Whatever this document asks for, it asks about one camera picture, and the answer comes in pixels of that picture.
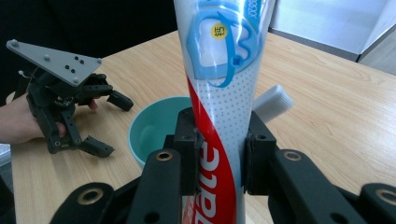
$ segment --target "screw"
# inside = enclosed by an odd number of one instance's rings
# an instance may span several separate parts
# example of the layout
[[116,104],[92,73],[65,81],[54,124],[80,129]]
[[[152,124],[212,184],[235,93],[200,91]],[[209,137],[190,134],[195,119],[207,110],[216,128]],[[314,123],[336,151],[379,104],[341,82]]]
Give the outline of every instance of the screw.
[[44,55],[44,60],[48,62],[50,60],[50,56],[48,54],[45,54]]
[[18,40],[13,39],[13,40],[11,40],[11,45],[12,45],[12,47],[17,48],[20,45],[20,43],[18,43]]

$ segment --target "person's arm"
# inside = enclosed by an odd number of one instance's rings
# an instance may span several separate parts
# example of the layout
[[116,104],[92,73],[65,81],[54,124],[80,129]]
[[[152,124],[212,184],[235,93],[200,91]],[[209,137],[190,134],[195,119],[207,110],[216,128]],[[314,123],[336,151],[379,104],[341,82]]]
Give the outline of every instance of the person's arm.
[[[89,107],[96,109],[96,102],[92,100]],[[66,133],[64,125],[58,122],[57,125],[60,136],[64,136]],[[30,111],[26,94],[0,107],[0,143],[17,144],[37,137],[44,135]]]

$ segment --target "bolt hole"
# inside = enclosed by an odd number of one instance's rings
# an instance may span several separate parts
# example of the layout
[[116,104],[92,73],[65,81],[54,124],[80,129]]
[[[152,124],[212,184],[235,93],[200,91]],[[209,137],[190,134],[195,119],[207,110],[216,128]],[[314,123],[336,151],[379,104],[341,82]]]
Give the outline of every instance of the bolt hole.
[[146,223],[156,223],[160,220],[160,215],[158,213],[148,213],[145,216]]
[[396,192],[388,189],[378,189],[375,193],[382,201],[396,206]]
[[347,219],[346,219],[343,215],[341,215],[341,214],[338,214],[338,213],[331,213],[331,214],[330,214],[330,217],[331,217],[332,220],[333,220],[334,222],[336,222],[336,223],[340,223],[340,224],[347,224],[347,223],[348,223]]
[[157,153],[157,161],[169,161],[172,159],[173,155],[170,152],[159,152]]
[[286,151],[285,153],[283,153],[283,156],[290,161],[300,161],[301,160],[301,156],[298,153],[292,152],[292,151]]
[[78,203],[87,205],[96,203],[103,196],[103,190],[99,188],[86,189],[78,196]]

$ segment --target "wall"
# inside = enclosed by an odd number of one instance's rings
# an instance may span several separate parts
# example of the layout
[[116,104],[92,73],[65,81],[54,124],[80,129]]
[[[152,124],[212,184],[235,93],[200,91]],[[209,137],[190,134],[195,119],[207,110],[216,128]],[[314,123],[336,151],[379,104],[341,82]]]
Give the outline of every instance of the wall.
[[382,34],[395,0],[277,0],[270,27],[354,54]]

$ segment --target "floor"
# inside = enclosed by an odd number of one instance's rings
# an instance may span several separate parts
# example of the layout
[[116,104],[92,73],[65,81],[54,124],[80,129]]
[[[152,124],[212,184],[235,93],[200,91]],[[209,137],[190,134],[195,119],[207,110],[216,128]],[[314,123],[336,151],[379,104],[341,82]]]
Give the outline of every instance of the floor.
[[[361,59],[360,63],[396,76],[396,31]],[[2,150],[9,150],[9,145],[0,144],[0,157],[3,156]],[[11,162],[0,166],[0,175],[12,190]]]

